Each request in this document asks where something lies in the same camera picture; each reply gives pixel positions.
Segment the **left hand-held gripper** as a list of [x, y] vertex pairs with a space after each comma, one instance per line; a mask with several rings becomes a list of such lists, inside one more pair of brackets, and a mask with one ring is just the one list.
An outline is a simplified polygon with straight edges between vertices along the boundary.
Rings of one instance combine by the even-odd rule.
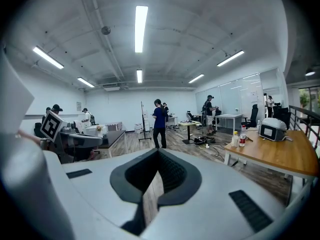
[[51, 111], [45, 116], [40, 132], [47, 141], [46, 149], [54, 152], [62, 164], [89, 159], [89, 147], [103, 143], [101, 137], [80, 134], [75, 123], [66, 122]]

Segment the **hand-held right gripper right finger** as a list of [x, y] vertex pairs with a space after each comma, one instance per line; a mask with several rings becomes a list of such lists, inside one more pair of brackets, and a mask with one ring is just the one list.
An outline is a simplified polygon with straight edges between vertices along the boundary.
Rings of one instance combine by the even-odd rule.
[[[144, 240], [274, 240], [273, 225], [285, 211], [267, 190], [223, 163], [183, 152], [170, 153], [195, 166], [202, 182], [184, 204], [165, 206], [143, 231]], [[230, 197], [243, 191], [271, 220], [256, 232]]]

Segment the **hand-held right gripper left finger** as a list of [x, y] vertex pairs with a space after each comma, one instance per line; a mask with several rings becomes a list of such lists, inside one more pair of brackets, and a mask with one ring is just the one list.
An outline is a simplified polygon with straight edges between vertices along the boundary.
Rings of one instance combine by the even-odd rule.
[[159, 227], [144, 227], [142, 204], [122, 200], [110, 183], [112, 171], [150, 149], [101, 160], [61, 164], [52, 152], [44, 152], [45, 165], [62, 215], [50, 215], [57, 223], [53, 240], [158, 240]]

